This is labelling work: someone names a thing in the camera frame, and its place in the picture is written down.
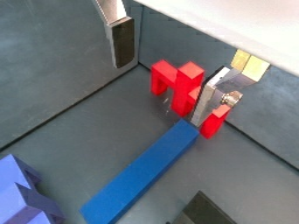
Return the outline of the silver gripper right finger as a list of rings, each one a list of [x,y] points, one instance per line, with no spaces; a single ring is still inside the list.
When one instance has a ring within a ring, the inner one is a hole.
[[[229,65],[230,68],[221,66],[201,84],[190,116],[190,123],[196,127],[201,126],[220,105],[230,109],[234,107],[242,96],[240,90],[256,84],[269,68],[268,62],[241,50],[236,50]]]

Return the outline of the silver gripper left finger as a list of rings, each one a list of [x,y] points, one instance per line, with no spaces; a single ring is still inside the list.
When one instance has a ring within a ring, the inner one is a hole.
[[[116,68],[134,58],[134,20],[126,15],[122,0],[92,0],[101,17]]]

